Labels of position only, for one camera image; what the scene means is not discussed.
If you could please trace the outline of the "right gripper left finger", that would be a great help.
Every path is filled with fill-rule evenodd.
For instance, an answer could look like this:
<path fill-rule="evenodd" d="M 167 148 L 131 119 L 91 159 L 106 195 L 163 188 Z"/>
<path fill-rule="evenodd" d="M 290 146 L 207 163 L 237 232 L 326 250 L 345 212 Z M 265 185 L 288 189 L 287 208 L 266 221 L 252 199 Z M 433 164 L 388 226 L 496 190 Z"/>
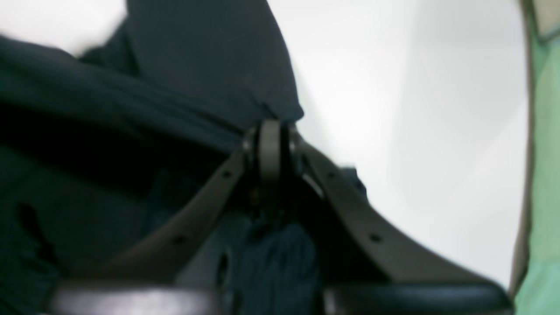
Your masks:
<path fill-rule="evenodd" d="M 66 280 L 50 315 L 240 315 L 250 231 L 280 214 L 280 122 L 252 128 L 168 223 L 86 277 Z"/>

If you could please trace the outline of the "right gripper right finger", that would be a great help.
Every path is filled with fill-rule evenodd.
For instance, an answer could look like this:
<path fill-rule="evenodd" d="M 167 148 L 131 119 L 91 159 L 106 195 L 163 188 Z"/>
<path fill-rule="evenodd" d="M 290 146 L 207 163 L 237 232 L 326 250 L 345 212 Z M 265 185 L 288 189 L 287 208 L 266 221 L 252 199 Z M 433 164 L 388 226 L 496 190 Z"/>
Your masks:
<path fill-rule="evenodd" d="M 320 269 L 320 315 L 512 315 L 504 289 L 384 219 L 346 174 L 284 127 L 295 213 Z"/>

